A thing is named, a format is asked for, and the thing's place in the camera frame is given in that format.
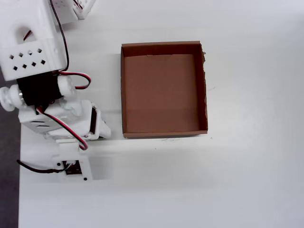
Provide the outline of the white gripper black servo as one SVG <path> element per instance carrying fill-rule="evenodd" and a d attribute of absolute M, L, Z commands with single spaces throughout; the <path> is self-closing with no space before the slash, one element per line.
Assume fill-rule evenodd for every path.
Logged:
<path fill-rule="evenodd" d="M 89 100 L 69 101 L 68 104 L 73 105 L 79 115 L 75 114 L 75 109 L 69 107 L 64 109 L 61 105 L 63 100 L 58 100 L 49 105 L 44 111 L 45 114 L 51 115 L 73 130 L 84 140 L 97 140 L 99 138 L 109 138 L 111 129 L 101 118 L 101 112 L 95 104 Z M 44 114 L 35 111 L 33 106 L 19 109 L 19 121 L 35 133 L 43 135 L 45 138 L 54 140 L 72 138 L 72 134 L 62 128 L 59 124 Z"/>

